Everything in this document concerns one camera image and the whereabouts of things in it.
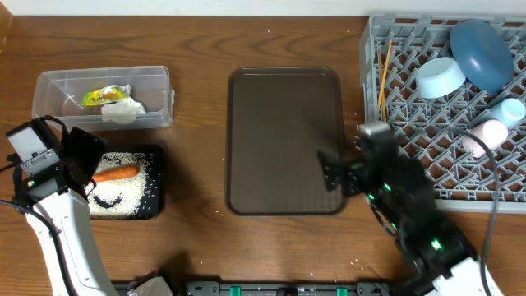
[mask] white rice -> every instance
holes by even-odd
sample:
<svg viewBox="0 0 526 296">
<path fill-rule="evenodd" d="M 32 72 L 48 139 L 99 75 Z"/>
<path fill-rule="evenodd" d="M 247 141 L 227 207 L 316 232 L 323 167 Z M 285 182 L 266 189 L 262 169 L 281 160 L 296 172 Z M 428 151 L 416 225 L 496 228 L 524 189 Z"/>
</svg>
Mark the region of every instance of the white rice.
<svg viewBox="0 0 526 296">
<path fill-rule="evenodd" d="M 136 164 L 140 168 L 139 173 L 133 178 L 97 183 L 97 187 L 91 193 L 93 184 L 90 183 L 85 187 L 86 194 L 89 193 L 88 202 L 90 204 L 91 217 L 125 219 L 137 213 L 150 167 L 150 163 L 146 160 L 143 153 L 106 153 L 103 155 L 95 173 L 132 164 Z M 109 205 L 114 204 L 114 206 L 108 208 L 101 206 L 95 200 L 95 197 Z"/>
</svg>

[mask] blue bowl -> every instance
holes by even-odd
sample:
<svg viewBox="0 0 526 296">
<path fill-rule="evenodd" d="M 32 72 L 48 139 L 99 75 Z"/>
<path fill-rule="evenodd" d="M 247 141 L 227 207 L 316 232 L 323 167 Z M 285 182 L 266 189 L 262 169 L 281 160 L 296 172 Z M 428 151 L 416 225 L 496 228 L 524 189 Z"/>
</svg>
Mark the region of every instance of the blue bowl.
<svg viewBox="0 0 526 296">
<path fill-rule="evenodd" d="M 497 94 L 513 79 L 513 58 L 506 42 L 487 23 L 470 20 L 450 32 L 454 59 L 464 75 L 481 90 Z"/>
</svg>

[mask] plastic dish rack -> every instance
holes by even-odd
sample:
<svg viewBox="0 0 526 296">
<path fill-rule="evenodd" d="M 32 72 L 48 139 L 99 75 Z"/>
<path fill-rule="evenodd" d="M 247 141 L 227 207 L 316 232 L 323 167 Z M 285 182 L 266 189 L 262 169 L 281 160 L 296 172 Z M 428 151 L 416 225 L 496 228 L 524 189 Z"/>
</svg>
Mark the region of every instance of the plastic dish rack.
<svg viewBox="0 0 526 296">
<path fill-rule="evenodd" d="M 498 95 L 479 90 L 468 80 L 452 94 L 422 99 L 415 77 L 421 65 L 452 56 L 449 35 L 460 21 L 479 19 L 497 29 L 514 59 L 514 79 Z M 489 211 L 493 172 L 487 156 L 474 159 L 448 127 L 475 127 L 487 109 L 503 99 L 526 99 L 526 18 L 378 14 L 360 39 L 360 83 L 366 122 L 381 120 L 378 49 L 385 56 L 390 40 L 390 65 L 385 81 L 387 122 L 394 126 L 399 153 L 421 160 L 434 182 L 436 204 L 443 210 Z M 510 131 L 494 151 L 501 178 L 499 212 L 526 214 L 526 120 Z"/>
</svg>

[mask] plastic tray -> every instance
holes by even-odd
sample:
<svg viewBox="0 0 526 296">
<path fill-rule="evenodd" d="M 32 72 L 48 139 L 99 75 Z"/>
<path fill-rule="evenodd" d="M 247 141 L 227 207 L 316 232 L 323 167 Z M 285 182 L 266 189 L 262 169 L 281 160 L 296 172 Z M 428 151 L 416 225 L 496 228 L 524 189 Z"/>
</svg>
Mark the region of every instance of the plastic tray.
<svg viewBox="0 0 526 296">
<path fill-rule="evenodd" d="M 146 111 L 137 115 L 133 123 L 105 122 L 100 112 L 102 106 L 80 104 L 86 92 L 126 84 L 131 85 L 131 97 Z M 51 115 L 62 120 L 69 130 L 78 127 L 88 132 L 169 127 L 173 122 L 174 96 L 168 69 L 162 66 L 49 71 L 40 74 L 37 80 L 32 115 L 33 118 Z"/>
<path fill-rule="evenodd" d="M 417 69 L 438 57 L 452 56 L 451 28 L 462 20 L 480 19 L 497 29 L 514 58 L 514 79 L 503 91 L 490 96 L 466 81 L 454 93 L 438 99 L 422 99 L 415 86 Z M 435 184 L 436 203 L 444 210 L 489 211 L 492 171 L 487 156 L 474 159 L 459 144 L 460 137 L 445 129 L 477 125 L 487 109 L 506 98 L 526 99 L 526 18 L 489 16 L 433 16 L 376 14 L 360 39 L 360 83 L 366 122 L 381 119 L 377 108 L 380 90 L 377 49 L 387 53 L 390 67 L 386 79 L 387 121 L 394 126 L 401 155 L 418 158 Z M 510 131 L 506 142 L 494 152 L 501 178 L 499 211 L 526 213 L 526 123 Z"/>
<path fill-rule="evenodd" d="M 339 78 L 324 67 L 244 68 L 228 85 L 225 201 L 239 215 L 330 215 L 316 152 L 344 151 Z"/>
</svg>

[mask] white cup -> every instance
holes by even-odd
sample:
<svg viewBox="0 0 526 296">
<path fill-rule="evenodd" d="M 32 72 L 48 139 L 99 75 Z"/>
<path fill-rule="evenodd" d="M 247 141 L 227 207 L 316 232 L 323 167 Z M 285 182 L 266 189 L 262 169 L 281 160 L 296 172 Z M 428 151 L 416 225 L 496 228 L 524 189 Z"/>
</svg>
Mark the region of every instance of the white cup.
<svg viewBox="0 0 526 296">
<path fill-rule="evenodd" d="M 453 58 L 435 58 L 418 69 L 416 81 L 420 96 L 434 99 L 461 87 L 466 76 Z"/>
</svg>

